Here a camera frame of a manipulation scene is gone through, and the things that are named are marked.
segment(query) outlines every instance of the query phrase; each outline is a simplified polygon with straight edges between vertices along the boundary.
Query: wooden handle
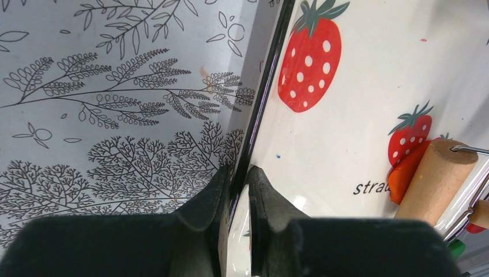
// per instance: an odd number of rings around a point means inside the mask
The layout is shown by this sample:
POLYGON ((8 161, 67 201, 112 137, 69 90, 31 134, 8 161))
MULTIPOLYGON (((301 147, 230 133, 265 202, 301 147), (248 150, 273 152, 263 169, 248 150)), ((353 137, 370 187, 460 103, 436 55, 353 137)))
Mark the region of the wooden handle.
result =
POLYGON ((489 201, 477 201, 474 213, 469 215, 469 221, 472 224, 489 229, 489 201))
POLYGON ((423 220, 435 226, 478 160, 474 152, 450 150, 461 144, 445 139, 430 143, 395 218, 423 220))

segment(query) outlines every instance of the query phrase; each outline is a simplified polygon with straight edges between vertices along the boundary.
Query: fruit drawing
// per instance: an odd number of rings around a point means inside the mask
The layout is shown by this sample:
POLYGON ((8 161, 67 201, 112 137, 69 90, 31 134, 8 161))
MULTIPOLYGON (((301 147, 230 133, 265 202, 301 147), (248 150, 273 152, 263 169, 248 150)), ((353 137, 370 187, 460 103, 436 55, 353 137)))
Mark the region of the fruit drawing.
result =
POLYGON ((389 141, 388 155, 392 166, 400 163, 410 151, 426 140, 431 129, 431 116, 428 113, 433 109, 433 106, 427 109, 428 104, 429 101, 419 111, 419 105, 416 105, 412 114, 401 114, 398 117, 402 122, 389 133, 392 137, 389 141))
POLYGON ((279 75, 279 97, 294 112, 314 107, 328 90, 341 56, 341 37, 332 19, 341 15, 349 2, 333 7, 326 0, 316 8, 302 1, 302 16, 294 24, 279 75))
MULTIPOLYGON (((434 140, 451 140, 449 134, 440 135, 434 140)), ((400 162, 394 166, 394 169, 390 172, 388 177, 388 184, 390 188, 390 200, 397 205, 400 205, 404 195, 406 194, 411 180, 414 177, 417 167, 423 159, 424 153, 431 140, 425 139, 415 148, 410 149, 409 155, 401 159, 400 162)))

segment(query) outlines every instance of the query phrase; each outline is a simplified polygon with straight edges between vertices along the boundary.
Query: strawberry print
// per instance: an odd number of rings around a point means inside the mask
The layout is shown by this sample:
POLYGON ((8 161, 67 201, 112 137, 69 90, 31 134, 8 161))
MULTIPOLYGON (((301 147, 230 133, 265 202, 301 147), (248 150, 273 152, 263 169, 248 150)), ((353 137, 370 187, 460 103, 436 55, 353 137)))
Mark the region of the strawberry print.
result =
POLYGON ((314 107, 324 96, 340 62, 341 37, 332 19, 341 15, 349 2, 333 7, 326 0, 316 9, 302 1, 302 16, 295 23, 279 75, 279 97, 294 112, 314 107))
POLYGON ((431 116, 428 113, 433 107, 428 108, 428 103, 418 111, 416 105, 412 114, 402 114, 398 117, 402 122, 397 125, 389 135, 389 162, 392 166, 400 163, 409 152, 413 151, 420 143, 426 140, 431 129, 431 116))

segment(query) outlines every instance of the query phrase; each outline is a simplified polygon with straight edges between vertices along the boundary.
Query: tree drawing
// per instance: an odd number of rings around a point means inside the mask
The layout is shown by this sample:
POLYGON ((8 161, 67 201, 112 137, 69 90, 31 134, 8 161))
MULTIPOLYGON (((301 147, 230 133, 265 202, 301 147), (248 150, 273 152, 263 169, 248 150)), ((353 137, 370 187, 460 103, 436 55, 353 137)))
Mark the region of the tree drawing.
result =
POLYGON ((198 134, 159 140, 112 137, 88 152, 94 168, 13 160, 0 173, 0 246, 29 220, 55 215, 160 214, 177 209, 210 181, 220 165, 234 166, 243 130, 224 133, 205 121, 198 134))
POLYGON ((160 34, 163 34, 166 39, 169 33, 168 25, 172 19, 173 24, 178 25, 184 31, 182 20, 175 14, 181 2, 198 16, 190 0, 134 0, 134 4, 129 3, 130 1, 123 2, 112 0, 109 3, 96 0, 95 5, 81 4, 82 9, 74 14, 76 17, 84 16, 84 31, 90 27, 94 14, 97 15, 98 12, 107 18, 107 21, 117 21, 105 25, 108 33, 100 35, 103 41, 97 45, 97 48, 104 47, 108 54, 112 47, 118 44, 121 59, 124 59, 126 55, 126 42, 137 55, 141 38, 146 37, 146 39, 151 39, 151 42, 155 42, 160 34))
POLYGON ((80 121, 88 121, 106 129, 118 129, 119 123, 152 126, 159 121, 154 118, 170 110, 167 104, 185 118, 208 120, 209 114, 218 114, 222 106, 232 111, 242 111, 238 106, 251 106, 255 90, 241 88, 240 77, 233 72, 212 73, 203 79, 205 87, 199 89, 175 88, 178 76, 187 75, 189 70, 174 68, 176 58, 150 63, 151 59, 168 52, 157 49, 136 56, 120 64, 114 70, 109 65, 94 65, 96 53, 76 54, 58 62, 50 57, 40 58, 27 67, 11 72, 3 81, 20 91, 17 103, 0 106, 0 109, 41 101, 63 100, 81 106, 80 121), (45 81, 43 75, 57 66, 59 77, 45 81), (86 78, 106 75, 111 85, 102 90, 84 91, 86 78), (45 97, 32 100, 35 94, 45 97), (121 93, 160 92, 161 102, 146 102, 121 95, 121 93), (85 100, 83 96, 96 94, 85 100))
MULTIPOLYGON (((9 7, 10 1, 11 0, 2 0, 2 9, 3 9, 4 12, 9 7)), ((22 3, 23 6, 25 6, 25 4, 27 3, 27 0, 20 0, 20 2, 22 3)))

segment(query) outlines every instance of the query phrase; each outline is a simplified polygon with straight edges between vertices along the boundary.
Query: black edge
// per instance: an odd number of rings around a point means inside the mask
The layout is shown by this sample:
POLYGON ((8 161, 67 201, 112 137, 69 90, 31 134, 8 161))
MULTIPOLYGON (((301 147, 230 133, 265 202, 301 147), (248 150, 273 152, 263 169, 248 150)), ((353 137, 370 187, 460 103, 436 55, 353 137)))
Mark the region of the black edge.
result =
POLYGON ((277 21, 277 27, 273 34, 272 43, 270 44, 269 54, 266 57, 266 64, 263 70, 263 78, 261 79, 258 91, 256 103, 251 112, 250 123, 248 130, 244 137, 243 148, 236 168, 236 174, 230 187, 230 223, 229 229, 231 229, 231 223, 234 218, 236 206, 238 205, 239 196, 245 185, 246 173, 251 160, 251 153, 255 146, 257 139, 260 122, 265 111, 266 101, 272 89, 272 82, 275 75, 275 71, 278 67, 280 53, 284 46, 285 38, 288 36, 288 25, 292 17, 292 11, 294 9, 295 0, 284 1, 280 10, 279 20, 277 21))

